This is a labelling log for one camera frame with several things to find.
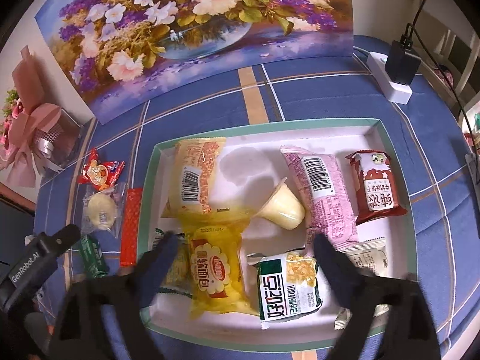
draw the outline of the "floral painting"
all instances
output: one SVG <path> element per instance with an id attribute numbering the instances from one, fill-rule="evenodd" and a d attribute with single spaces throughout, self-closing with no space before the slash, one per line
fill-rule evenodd
<path id="1" fill-rule="evenodd" d="M 35 19 L 101 123 L 214 74 L 353 45 L 351 0 L 47 0 Z"/>

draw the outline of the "round pastry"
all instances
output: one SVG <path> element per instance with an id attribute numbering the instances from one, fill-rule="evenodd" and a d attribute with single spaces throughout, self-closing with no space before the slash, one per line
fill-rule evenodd
<path id="1" fill-rule="evenodd" d="M 95 193 L 88 201 L 87 215 L 95 227 L 109 230 L 117 218 L 117 205 L 104 193 Z"/>

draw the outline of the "black charger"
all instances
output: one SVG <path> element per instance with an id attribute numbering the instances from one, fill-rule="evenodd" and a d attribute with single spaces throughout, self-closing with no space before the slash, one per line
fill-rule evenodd
<path id="1" fill-rule="evenodd" d="M 394 40 L 388 52 L 385 71 L 393 83 L 410 85 L 422 59 L 412 51 L 412 39 L 405 34 L 400 42 Z"/>

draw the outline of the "blue plaid tablecloth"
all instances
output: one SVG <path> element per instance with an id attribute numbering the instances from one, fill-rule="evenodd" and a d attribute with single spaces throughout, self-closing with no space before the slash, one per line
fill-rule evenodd
<path id="1" fill-rule="evenodd" d="M 356 36 L 368 51 L 388 54 L 381 40 Z M 437 328 L 442 354 L 456 342 L 480 308 L 479 213 L 465 165 L 469 152 L 445 103 L 417 75 L 407 105 L 388 102 L 365 66 L 366 57 L 308 58 L 226 72 L 172 90 L 102 126 L 85 128 L 79 159 L 40 188 L 34 231 L 53 234 L 80 224 L 85 185 L 76 183 L 83 159 L 97 147 L 101 160 L 124 160 L 119 181 L 142 187 L 156 143 L 190 134 L 254 123 L 332 117 L 381 119 L 404 172 L 415 223 L 418 276 Z M 119 240 L 95 233 L 110 271 L 119 268 Z M 78 251 L 58 259 L 45 284 L 42 309 L 50 323 L 66 288 L 83 271 Z M 128 358 L 116 325 L 109 334 L 119 358 Z M 190 344 L 152 332 L 168 360 L 296 360 L 295 353 L 247 353 Z M 363 359 L 373 358 L 381 334 L 366 342 Z M 327 349 L 311 351 L 323 359 Z"/>

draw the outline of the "white tray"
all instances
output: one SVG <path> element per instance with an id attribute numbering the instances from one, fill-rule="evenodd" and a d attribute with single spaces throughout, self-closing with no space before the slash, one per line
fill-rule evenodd
<path id="1" fill-rule="evenodd" d="M 357 150 L 385 150 L 392 157 L 400 202 L 409 213 L 363 223 L 358 226 L 358 235 L 360 241 L 386 237 L 390 277 L 403 278 L 407 273 L 417 273 L 410 201 L 397 156 L 381 121 L 364 118 L 317 119 L 234 127 L 195 137 L 199 136 L 227 137 L 217 159 L 217 176 L 210 194 L 210 202 L 218 206 L 226 200 L 244 201 L 249 206 L 264 203 L 277 182 L 289 176 L 279 147 L 295 145 L 337 157 L 357 215 L 351 166 L 345 157 Z M 152 154 L 142 198 L 138 256 L 151 248 L 155 227 L 181 230 L 177 220 L 160 218 L 167 201 L 173 147 L 177 141 L 156 145 Z M 298 196 L 291 178 L 287 184 Z M 256 270 L 246 264 L 245 256 L 255 252 L 279 254 L 302 247 L 304 243 L 303 223 L 297 229 L 288 231 L 262 218 L 251 220 L 242 234 L 240 259 L 246 291 L 254 307 L 258 307 Z M 213 347 L 264 352 L 319 349 L 331 346 L 342 332 L 334 330 L 339 306 L 325 279 L 319 283 L 319 287 L 323 305 L 318 312 L 297 320 L 272 324 L 267 330 L 261 330 L 259 317 L 240 313 L 216 315 L 206 312 L 200 318 L 190 320 L 191 300 L 176 294 L 158 294 L 152 306 L 142 312 L 142 317 L 147 327 L 159 333 Z M 370 335 L 383 331 L 385 323 L 386 315 L 376 318 Z"/>

